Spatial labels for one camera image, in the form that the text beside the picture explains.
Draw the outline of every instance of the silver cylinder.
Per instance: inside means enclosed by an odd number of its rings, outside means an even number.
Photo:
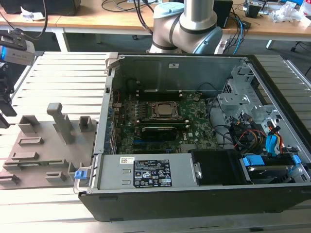
[[[189,30],[204,30],[214,26],[217,15],[213,0],[185,0],[185,11],[180,17],[182,27]]]

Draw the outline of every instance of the plastic bag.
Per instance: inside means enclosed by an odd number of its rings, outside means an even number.
[[[293,22],[296,19],[296,14],[297,10],[292,8],[291,3],[287,1],[279,10],[271,12],[269,16],[274,23],[283,21]]]

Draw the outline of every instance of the electronic equipment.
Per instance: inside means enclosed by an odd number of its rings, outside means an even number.
[[[93,162],[74,185],[96,220],[276,213],[311,199],[311,135],[255,56],[105,61]]]
[[[81,0],[45,0],[48,14],[74,16],[81,4]],[[42,0],[0,0],[1,6],[7,14],[21,13],[21,7],[29,12],[42,12]]]
[[[214,12],[217,15],[217,26],[225,28],[230,15],[233,0],[215,0]]]
[[[246,7],[245,16],[249,18],[257,18],[259,11],[264,7],[264,3],[259,1],[249,1]]]
[[[32,65],[35,60],[35,48],[32,42],[25,40],[18,29],[0,33],[0,110],[7,117],[16,116],[11,106],[10,95],[14,93],[12,78],[10,77],[10,64]],[[10,125],[0,114],[0,128]]]

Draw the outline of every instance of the white paper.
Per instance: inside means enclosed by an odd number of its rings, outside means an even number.
[[[29,12],[20,7],[21,13],[20,15],[23,16],[24,19],[29,20],[29,21],[34,21],[34,20],[43,20],[43,14],[41,12]]]

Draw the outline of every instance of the blue connector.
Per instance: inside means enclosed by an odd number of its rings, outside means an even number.
[[[275,135],[268,135],[266,139],[266,150],[268,153],[272,155],[272,157],[276,157],[276,148],[277,137]]]
[[[264,161],[260,155],[247,155],[243,158],[245,166],[264,166]]]
[[[300,160],[300,158],[299,158],[298,155],[294,155],[294,156],[292,157],[292,159],[293,159],[293,161],[295,162],[296,165],[299,164],[299,163],[301,163],[301,160]]]
[[[87,179],[87,171],[76,171],[74,173],[75,179],[85,180]]]

